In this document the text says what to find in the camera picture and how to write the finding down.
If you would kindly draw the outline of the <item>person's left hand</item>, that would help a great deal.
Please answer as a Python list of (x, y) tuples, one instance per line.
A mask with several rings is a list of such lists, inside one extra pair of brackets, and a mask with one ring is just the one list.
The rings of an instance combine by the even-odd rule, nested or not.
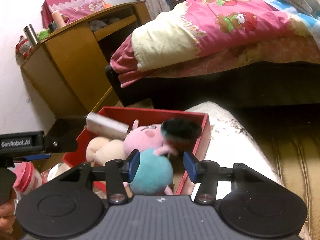
[(1, 232), (4, 233), (12, 233), (13, 232), (13, 224), (15, 222), (15, 199), (16, 199), (16, 191), (12, 188), (9, 196), (9, 200), (2, 204), (0, 207), (0, 221), (1, 221)]

